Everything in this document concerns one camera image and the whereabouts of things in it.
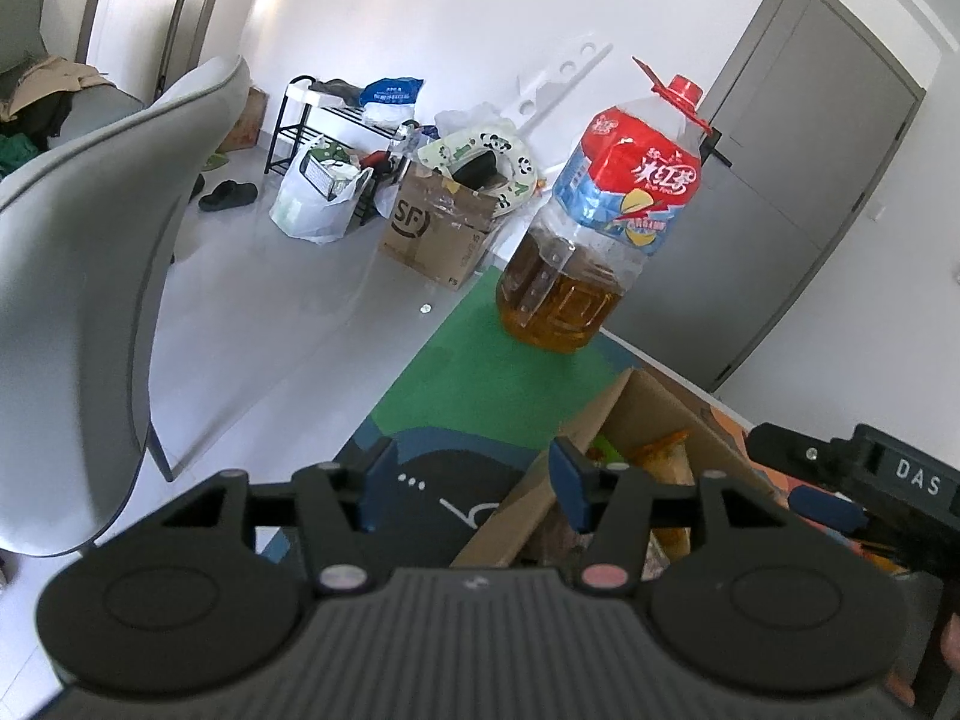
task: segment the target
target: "ribbed gray surface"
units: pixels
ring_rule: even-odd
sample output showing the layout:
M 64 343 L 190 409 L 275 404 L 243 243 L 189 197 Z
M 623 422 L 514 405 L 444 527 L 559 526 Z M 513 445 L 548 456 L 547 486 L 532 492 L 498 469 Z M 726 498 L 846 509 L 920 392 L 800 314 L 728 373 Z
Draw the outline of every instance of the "ribbed gray surface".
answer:
M 293 647 L 243 683 L 169 704 L 69 689 L 44 720 L 893 720 L 878 689 L 779 704 L 690 675 L 627 605 L 553 571 L 401 571 L 322 605 Z

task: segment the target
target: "beige clothing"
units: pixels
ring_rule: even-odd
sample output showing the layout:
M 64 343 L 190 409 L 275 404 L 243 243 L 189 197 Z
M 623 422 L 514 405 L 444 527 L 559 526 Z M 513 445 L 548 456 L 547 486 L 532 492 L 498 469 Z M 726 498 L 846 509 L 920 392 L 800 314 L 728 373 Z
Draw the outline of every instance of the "beige clothing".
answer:
M 79 65 L 61 56 L 50 56 L 27 70 L 17 81 L 13 97 L 0 100 L 0 122 L 12 122 L 18 111 L 58 92 L 78 92 L 91 86 L 112 84 L 90 65 Z

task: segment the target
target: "plastic bottle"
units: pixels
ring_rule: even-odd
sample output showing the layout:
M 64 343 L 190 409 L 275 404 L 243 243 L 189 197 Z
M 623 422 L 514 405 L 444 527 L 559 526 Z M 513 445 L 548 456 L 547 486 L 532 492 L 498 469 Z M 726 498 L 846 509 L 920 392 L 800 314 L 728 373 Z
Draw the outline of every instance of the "plastic bottle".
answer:
M 683 76 L 664 86 L 635 61 L 654 95 L 593 119 L 497 285 L 502 322 L 520 341 L 586 346 L 700 186 L 703 92 Z

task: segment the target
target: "gray door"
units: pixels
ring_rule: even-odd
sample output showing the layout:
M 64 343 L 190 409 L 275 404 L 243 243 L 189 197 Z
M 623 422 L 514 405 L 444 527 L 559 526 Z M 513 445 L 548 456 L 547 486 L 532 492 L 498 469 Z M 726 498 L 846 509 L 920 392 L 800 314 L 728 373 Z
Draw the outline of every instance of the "gray door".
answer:
M 708 391 L 829 256 L 918 104 L 834 7 L 781 1 L 712 119 L 722 137 L 702 189 L 607 322 Z

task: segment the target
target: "white tile floor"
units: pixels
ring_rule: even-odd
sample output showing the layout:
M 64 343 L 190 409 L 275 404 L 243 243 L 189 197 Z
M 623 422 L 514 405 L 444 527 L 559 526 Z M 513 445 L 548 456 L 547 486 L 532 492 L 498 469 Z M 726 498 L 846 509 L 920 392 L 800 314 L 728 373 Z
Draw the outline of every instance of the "white tile floor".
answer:
M 104 538 L 225 467 L 267 482 L 331 459 L 459 299 L 376 255 L 382 220 L 326 247 L 285 237 L 268 216 L 280 180 L 265 181 L 265 159 L 237 152 L 205 175 L 208 191 L 226 178 L 256 182 L 256 204 L 187 211 L 151 370 L 154 423 L 178 478 L 167 485 L 147 460 Z M 0 720 L 31 716 L 58 689 L 34 609 L 75 560 L 4 558 Z

